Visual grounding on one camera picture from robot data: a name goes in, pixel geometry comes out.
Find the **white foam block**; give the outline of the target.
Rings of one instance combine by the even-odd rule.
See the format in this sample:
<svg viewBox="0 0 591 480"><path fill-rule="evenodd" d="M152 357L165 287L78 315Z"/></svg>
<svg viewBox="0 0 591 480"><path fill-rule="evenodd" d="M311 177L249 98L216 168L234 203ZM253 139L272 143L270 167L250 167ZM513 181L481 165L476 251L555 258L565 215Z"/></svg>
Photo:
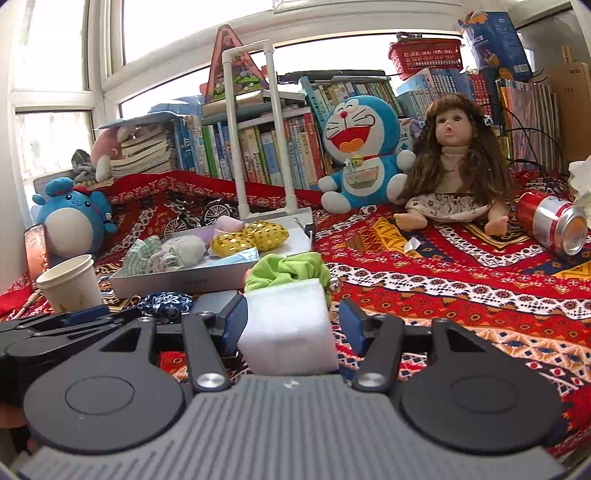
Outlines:
<svg viewBox="0 0 591 480"><path fill-rule="evenodd" d="M317 278L245 294L238 350L253 374L307 376L339 368L325 290Z"/></svg>

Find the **blue face mask pack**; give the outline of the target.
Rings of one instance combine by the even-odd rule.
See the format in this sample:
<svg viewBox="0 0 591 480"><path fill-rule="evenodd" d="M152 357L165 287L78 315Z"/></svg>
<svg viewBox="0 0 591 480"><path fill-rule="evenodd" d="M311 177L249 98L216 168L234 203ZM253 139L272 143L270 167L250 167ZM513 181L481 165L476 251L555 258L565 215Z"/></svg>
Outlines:
<svg viewBox="0 0 591 480"><path fill-rule="evenodd" d="M259 250L256 247L245 249L228 256L221 257L209 249L201 259L199 267L218 267L259 261Z"/></svg>

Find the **dark blue patterned scrunchie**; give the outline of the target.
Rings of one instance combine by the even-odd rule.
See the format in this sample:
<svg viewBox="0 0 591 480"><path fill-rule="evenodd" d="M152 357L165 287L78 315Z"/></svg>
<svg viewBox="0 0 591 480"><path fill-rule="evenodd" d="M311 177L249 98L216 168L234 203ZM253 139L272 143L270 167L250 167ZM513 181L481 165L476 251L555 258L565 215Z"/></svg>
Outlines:
<svg viewBox="0 0 591 480"><path fill-rule="evenodd" d="M155 318L158 324L178 324L193 303L194 299L185 293L157 292L142 297L137 308L144 316Z"/></svg>

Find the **white fluffy plush toy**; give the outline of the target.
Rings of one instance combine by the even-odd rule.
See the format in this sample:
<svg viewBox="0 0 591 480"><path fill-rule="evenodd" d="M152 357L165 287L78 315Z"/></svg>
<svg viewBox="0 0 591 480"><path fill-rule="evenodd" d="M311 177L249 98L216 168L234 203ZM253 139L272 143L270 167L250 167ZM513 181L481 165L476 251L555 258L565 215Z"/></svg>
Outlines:
<svg viewBox="0 0 591 480"><path fill-rule="evenodd" d="M162 246L163 262L170 269L192 268L204 257L204 240L197 236L182 235L166 240Z"/></svg>

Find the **green checkered cloth pouch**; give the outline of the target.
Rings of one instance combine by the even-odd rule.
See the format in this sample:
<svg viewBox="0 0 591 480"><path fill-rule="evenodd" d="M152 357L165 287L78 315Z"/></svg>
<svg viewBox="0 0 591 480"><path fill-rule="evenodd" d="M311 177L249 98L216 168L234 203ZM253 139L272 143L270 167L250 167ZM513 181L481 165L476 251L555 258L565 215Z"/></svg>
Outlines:
<svg viewBox="0 0 591 480"><path fill-rule="evenodd" d="M123 258L124 277L180 270L182 261L176 251L165 249L157 235L137 239Z"/></svg>

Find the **gold sequin heart cushion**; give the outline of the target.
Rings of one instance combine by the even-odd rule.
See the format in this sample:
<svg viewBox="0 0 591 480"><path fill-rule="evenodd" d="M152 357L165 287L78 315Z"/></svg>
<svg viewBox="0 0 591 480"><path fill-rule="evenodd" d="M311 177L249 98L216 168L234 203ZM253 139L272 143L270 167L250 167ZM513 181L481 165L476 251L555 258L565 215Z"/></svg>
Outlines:
<svg viewBox="0 0 591 480"><path fill-rule="evenodd" d="M267 252L282 246L288 236L290 234L283 225L266 220L253 222L238 232L224 232L214 236L211 240L211 252L221 258L250 248Z"/></svg>

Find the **purple plush toy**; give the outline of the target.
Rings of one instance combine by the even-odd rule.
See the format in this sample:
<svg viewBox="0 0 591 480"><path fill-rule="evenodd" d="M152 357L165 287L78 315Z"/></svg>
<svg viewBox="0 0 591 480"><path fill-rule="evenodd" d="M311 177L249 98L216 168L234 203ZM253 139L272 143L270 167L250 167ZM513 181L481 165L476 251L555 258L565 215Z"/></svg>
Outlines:
<svg viewBox="0 0 591 480"><path fill-rule="evenodd" d="M206 226L193 229L192 234L199 237L208 246L211 244L212 239L219 234L219 230L214 226Z"/></svg>

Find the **pink sock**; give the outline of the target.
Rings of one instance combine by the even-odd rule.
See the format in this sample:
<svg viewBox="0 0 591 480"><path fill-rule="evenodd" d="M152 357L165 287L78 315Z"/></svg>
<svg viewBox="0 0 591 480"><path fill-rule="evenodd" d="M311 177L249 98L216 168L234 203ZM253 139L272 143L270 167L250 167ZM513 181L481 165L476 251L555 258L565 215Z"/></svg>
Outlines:
<svg viewBox="0 0 591 480"><path fill-rule="evenodd" d="M216 237L229 233L239 233L242 232L244 227L245 223L243 223L242 220L235 219L228 215L222 215L214 222L213 235Z"/></svg>

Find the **white paper cup with cat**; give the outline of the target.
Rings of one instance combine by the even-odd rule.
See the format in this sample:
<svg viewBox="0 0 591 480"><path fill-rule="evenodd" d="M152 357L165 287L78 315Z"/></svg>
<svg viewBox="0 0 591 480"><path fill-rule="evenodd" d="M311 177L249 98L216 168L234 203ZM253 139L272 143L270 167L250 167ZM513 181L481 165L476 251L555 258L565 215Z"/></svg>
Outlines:
<svg viewBox="0 0 591 480"><path fill-rule="evenodd" d="M90 254L50 268L37 278L36 284L56 313L72 313L103 304Z"/></svg>

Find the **green scrunchie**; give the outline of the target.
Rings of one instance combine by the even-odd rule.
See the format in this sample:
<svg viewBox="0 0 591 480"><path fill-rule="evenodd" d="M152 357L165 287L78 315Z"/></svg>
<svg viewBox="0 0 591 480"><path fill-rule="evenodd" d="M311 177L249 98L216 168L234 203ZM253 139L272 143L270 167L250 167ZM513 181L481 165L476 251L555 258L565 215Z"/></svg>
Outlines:
<svg viewBox="0 0 591 480"><path fill-rule="evenodd" d="M318 252L304 252L283 257L269 254L249 269L245 276L243 291L256 291L267 287L291 284L297 281L317 279L325 291L327 306L332 305L329 293L331 272Z"/></svg>

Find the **miniature metal bicycle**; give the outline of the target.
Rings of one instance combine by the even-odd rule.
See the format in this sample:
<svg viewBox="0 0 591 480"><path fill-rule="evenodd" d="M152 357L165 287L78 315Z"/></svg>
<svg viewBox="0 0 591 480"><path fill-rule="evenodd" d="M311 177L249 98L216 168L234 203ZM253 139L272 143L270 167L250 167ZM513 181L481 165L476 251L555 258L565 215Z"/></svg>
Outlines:
<svg viewBox="0 0 591 480"><path fill-rule="evenodd" d="M175 217L165 225L164 237L194 228L212 226L222 216L238 218L238 208L221 198L201 204L187 200L173 200L166 206L175 214Z"/></svg>

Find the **stack of books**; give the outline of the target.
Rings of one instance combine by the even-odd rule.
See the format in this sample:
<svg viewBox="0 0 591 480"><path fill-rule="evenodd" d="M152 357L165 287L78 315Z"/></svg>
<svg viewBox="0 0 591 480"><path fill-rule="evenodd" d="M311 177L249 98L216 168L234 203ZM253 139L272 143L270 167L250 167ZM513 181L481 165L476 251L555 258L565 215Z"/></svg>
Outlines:
<svg viewBox="0 0 591 480"><path fill-rule="evenodd" d="M111 175L161 173L177 166L176 149L169 129L163 124L137 127L121 143L121 155L110 161Z"/></svg>

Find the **brown haired doll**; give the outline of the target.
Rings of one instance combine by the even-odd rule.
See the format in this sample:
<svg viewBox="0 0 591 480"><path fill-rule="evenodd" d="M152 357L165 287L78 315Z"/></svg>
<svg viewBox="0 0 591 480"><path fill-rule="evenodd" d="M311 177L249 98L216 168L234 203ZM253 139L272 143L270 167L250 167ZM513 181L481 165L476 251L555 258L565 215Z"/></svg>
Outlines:
<svg viewBox="0 0 591 480"><path fill-rule="evenodd" d="M497 137L475 102L461 94L434 101L415 153L402 193L405 211L394 216L399 229L484 219L487 235L507 233L514 182Z"/></svg>

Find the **blue cardboard box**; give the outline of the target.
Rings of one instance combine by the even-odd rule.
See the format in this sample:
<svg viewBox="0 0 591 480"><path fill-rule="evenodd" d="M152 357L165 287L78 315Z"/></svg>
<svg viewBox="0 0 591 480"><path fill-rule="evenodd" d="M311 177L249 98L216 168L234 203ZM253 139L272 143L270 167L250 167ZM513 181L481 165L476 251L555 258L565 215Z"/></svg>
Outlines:
<svg viewBox="0 0 591 480"><path fill-rule="evenodd" d="M524 47L507 12L469 12L458 20L479 70L496 69L502 78L528 82L533 77Z"/></svg>

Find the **white pvc pipe frame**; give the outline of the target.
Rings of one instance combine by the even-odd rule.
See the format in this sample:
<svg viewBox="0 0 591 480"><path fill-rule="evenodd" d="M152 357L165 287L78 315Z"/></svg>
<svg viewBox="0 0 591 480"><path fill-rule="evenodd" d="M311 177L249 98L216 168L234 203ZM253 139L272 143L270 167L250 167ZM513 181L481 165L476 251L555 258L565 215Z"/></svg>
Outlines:
<svg viewBox="0 0 591 480"><path fill-rule="evenodd" d="M238 59L247 60L250 54L259 50L263 51L266 57L266 76L263 76L263 82L267 84L260 93L270 100L266 106L271 110L262 117L239 122L233 62ZM269 40L260 40L230 48L221 54L225 111L226 120L228 120L231 165L235 177L235 193L238 198L238 215L246 223L281 217L293 218L298 212L296 187L294 187L294 177L291 173L290 152L287 147L280 91L277 89L273 53L273 43ZM254 213L250 210L250 197L246 191L245 168L252 167L260 174L263 173L263 167L266 165L271 166L270 180L283 184L284 205L270 212Z"/></svg>

